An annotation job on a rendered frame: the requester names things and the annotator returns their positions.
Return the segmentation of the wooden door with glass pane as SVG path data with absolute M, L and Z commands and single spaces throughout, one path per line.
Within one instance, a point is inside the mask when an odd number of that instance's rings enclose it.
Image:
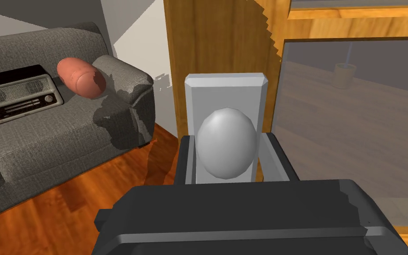
M 408 245 L 408 0 L 163 0 L 179 136 L 190 73 L 263 73 L 263 131 L 301 179 L 352 179 Z

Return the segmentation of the grey door knob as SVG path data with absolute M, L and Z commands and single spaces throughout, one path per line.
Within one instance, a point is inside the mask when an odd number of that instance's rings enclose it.
M 194 137 L 197 184 L 255 180 L 267 88 L 262 73 L 186 77 L 188 131 Z

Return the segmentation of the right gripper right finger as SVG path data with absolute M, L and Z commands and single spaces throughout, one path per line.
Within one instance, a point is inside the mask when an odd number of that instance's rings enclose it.
M 273 133 L 261 134 L 258 158 L 262 168 L 263 181 L 299 180 L 296 171 Z

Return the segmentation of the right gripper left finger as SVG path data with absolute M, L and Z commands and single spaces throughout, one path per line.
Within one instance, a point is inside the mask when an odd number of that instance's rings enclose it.
M 185 135 L 180 140 L 173 184 L 196 184 L 196 145 L 193 135 Z

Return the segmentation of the grey sofa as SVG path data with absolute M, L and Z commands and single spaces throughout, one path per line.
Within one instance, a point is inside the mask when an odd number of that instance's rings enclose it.
M 73 95 L 59 79 L 60 58 L 79 57 L 109 81 L 97 99 Z M 0 36 L 0 71 L 39 63 L 65 103 L 0 125 L 0 213 L 152 139 L 153 79 L 108 55 L 92 22 Z

